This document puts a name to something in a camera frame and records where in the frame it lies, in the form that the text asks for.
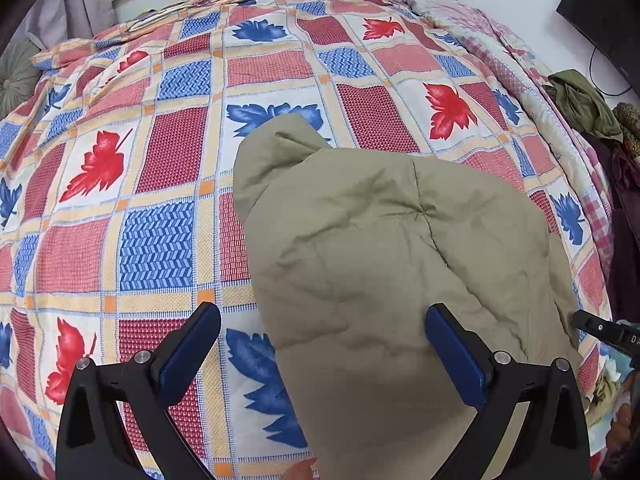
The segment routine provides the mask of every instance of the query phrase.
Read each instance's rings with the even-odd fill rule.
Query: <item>gray curtain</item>
[[[51,48],[70,38],[91,38],[115,22],[111,0],[36,0],[14,36]]]

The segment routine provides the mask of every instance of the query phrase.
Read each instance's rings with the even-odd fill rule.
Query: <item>patterned bedsheet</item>
[[[511,182],[561,235],[577,304],[610,315],[593,236],[608,232],[606,200],[585,202],[596,159],[549,126],[551,108],[532,107],[536,83],[531,72],[511,77],[509,47],[495,48],[511,61],[494,62],[469,46],[477,23],[450,19],[467,10],[431,11],[425,19],[399,0],[191,0],[36,57],[46,72],[34,96],[0,123],[0,415],[41,475],[53,476],[75,361],[154,348],[203,300],[222,311],[220,339],[170,409],[196,455],[217,478],[252,479],[311,455],[232,203],[238,145],[277,115],[302,114],[333,146],[452,160]],[[580,351],[588,393],[602,357],[588,336]]]

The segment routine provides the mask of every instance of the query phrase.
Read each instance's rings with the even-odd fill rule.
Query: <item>metal screw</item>
[[[494,354],[494,359],[501,365],[508,365],[511,362],[511,356],[502,350]]]
[[[151,359],[151,352],[149,350],[141,350],[133,357],[133,359],[139,365],[144,364]]]
[[[91,362],[91,359],[89,359],[88,357],[81,357],[78,359],[78,361],[76,361],[76,368],[78,370],[84,370],[85,368],[88,367],[90,362]]]
[[[563,372],[568,372],[569,368],[571,368],[571,366],[569,365],[569,361],[562,358],[559,358],[556,360],[556,366],[558,367],[558,369],[562,370]]]

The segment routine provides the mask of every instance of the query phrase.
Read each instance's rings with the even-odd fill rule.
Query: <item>power cord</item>
[[[606,92],[603,92],[600,87],[598,85],[596,85],[595,81],[593,80],[593,75],[591,75],[591,65],[593,64],[593,56],[596,53],[596,50],[598,49],[597,46],[593,47],[593,52],[591,53],[591,59],[589,60],[589,79],[591,79],[591,82],[593,83],[593,85],[600,91],[601,94],[606,95],[607,97],[620,97],[622,94],[626,94],[627,92],[629,92],[629,90],[631,90],[631,85],[629,85],[629,88],[627,88],[624,92],[620,92],[619,94],[607,94]]]

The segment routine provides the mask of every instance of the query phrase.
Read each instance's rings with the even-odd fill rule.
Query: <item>white wall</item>
[[[553,72],[575,68],[588,78],[593,45],[556,12],[560,0],[458,1],[484,10],[511,27]],[[596,52],[593,58],[592,74],[596,84],[607,93],[616,94],[628,88],[628,83],[600,52]],[[632,102],[640,107],[640,99],[633,91],[607,98],[611,107],[619,101]]]

